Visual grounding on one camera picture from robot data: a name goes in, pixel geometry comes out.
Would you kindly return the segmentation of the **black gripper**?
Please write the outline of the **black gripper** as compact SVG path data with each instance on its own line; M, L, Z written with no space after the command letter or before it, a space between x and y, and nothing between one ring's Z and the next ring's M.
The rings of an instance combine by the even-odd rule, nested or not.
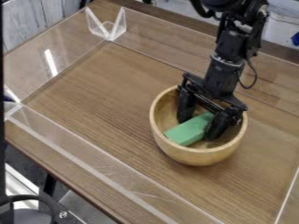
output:
M239 123L243 113L248 110L247 105L233 95L244 64L244 59L232 61L212 54L204 77L189 72L181 76L181 84L177 86L177 122L188 121L196 104L201 104L215 115L205 127L207 142L216 140L229 125Z

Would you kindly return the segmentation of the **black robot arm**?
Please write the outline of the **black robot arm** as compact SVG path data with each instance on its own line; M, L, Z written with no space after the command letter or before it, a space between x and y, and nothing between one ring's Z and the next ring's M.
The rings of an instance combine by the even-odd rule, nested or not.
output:
M261 46L263 29L268 17L267 0L189 0L203 18L219 21L216 48L209 56L204 76L184 73L177 86L179 105L176 118L185 122L195 107L201 105L212 114L204 130L204 138L212 141L228 127L239 125L248 106L233 95L243 86L240 75L252 65Z

